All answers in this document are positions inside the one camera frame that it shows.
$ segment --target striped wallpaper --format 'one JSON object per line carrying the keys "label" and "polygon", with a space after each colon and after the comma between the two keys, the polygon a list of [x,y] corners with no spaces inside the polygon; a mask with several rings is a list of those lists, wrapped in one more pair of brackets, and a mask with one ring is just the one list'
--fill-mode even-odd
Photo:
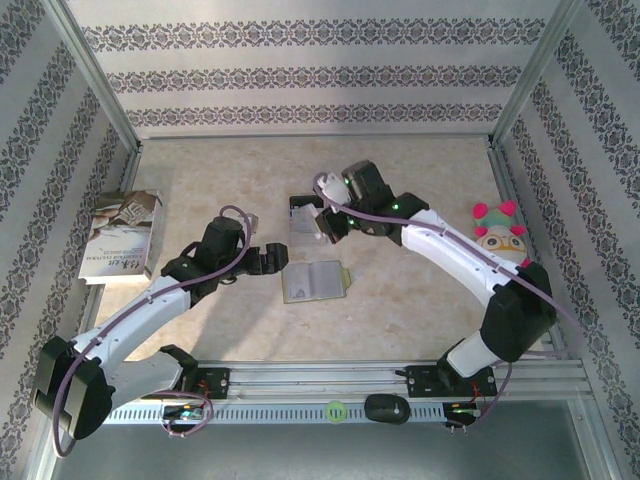
{"label": "striped wallpaper", "polygon": [[625,479],[640,478],[639,3],[581,6],[504,143]]}
{"label": "striped wallpaper", "polygon": [[129,152],[38,0],[0,0],[0,480],[21,478],[44,343],[73,336],[92,209]]}
{"label": "striped wallpaper", "polygon": [[558,0],[69,0],[141,138],[489,133]]}

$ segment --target book cover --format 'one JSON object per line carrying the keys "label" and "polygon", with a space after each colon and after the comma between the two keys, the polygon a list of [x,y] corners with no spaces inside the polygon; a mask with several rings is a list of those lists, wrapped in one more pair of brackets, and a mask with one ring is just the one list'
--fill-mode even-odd
{"label": "book cover", "polygon": [[157,262],[161,208],[157,190],[101,195],[79,278],[89,284],[149,279]]}

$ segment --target green ring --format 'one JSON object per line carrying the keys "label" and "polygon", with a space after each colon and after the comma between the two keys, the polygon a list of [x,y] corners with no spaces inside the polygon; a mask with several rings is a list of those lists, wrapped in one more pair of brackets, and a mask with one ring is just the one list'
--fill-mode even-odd
{"label": "green ring", "polygon": [[[338,410],[338,414],[334,415],[333,410]],[[347,418],[347,407],[338,400],[333,400],[327,404],[327,418],[333,424],[342,423]]]}

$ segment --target robotic arm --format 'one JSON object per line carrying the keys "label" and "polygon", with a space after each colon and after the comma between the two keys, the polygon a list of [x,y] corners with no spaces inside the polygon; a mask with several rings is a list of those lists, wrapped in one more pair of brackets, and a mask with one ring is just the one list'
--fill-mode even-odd
{"label": "robotic arm", "polygon": [[518,360],[554,324],[555,309],[522,285],[524,280],[551,295],[542,266],[531,263],[523,268],[497,257],[448,225],[413,194],[396,197],[370,161],[350,166],[342,178],[335,174],[316,178],[316,192],[332,205],[316,217],[316,223],[332,243],[351,230],[388,237],[436,263],[486,308],[480,330],[454,345],[438,362],[438,377],[447,388],[496,361]]}
{"label": "robotic arm", "polygon": [[[540,265],[522,268],[501,259],[453,229],[415,195],[396,197],[369,161],[347,168],[342,178],[334,174],[322,177],[316,192],[331,207],[316,217],[316,223],[332,243],[351,230],[388,237],[442,267],[486,308],[480,330],[438,361],[437,379],[448,391],[454,392],[463,379],[498,360],[518,360],[555,322],[554,308],[539,297],[551,292]],[[63,378],[71,378],[66,401],[58,410],[60,426],[73,439],[82,439],[112,409],[131,400],[160,390],[196,391],[198,363],[174,345],[141,361],[124,360],[160,327],[193,308],[219,285],[229,285],[241,274],[274,274],[287,265],[286,246],[268,244],[266,254],[260,254],[256,247],[239,250],[238,244],[245,241],[239,222],[216,217],[202,241],[192,243],[167,263],[161,276],[123,310],[71,341],[56,336],[47,342],[36,369],[33,404],[51,418]],[[242,257],[231,268],[239,255]],[[195,281],[225,267],[230,269],[223,275]],[[96,344],[99,335],[101,341]]]}
{"label": "robotic arm", "polygon": [[260,254],[258,247],[248,248],[227,273],[175,288],[152,299],[156,292],[198,279],[231,264],[242,252],[238,243],[245,241],[239,222],[216,217],[207,226],[202,241],[193,242],[179,257],[169,261],[161,276],[120,312],[71,341],[56,336],[47,342],[36,369],[31,394],[33,404],[51,418],[62,378],[74,359],[102,330],[115,323],[121,312],[146,298],[149,301],[115,325],[75,371],[60,415],[60,426],[72,438],[82,439],[102,425],[112,409],[131,400],[160,390],[195,391],[198,363],[174,345],[162,347],[144,360],[124,360],[160,327],[193,308],[205,296],[215,292],[219,285],[229,285],[242,274],[274,274],[287,265],[287,247],[282,244],[267,244],[266,254]]}

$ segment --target stuffed toy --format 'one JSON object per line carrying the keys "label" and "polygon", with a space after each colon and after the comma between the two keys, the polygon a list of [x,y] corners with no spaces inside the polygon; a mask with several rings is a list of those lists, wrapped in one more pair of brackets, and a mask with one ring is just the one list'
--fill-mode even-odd
{"label": "stuffed toy", "polygon": [[516,208],[513,200],[491,210],[484,203],[476,204],[473,207],[475,234],[479,237],[476,243],[505,260],[526,267],[531,260],[527,257],[527,248],[521,237],[527,229],[515,224],[513,215]]}

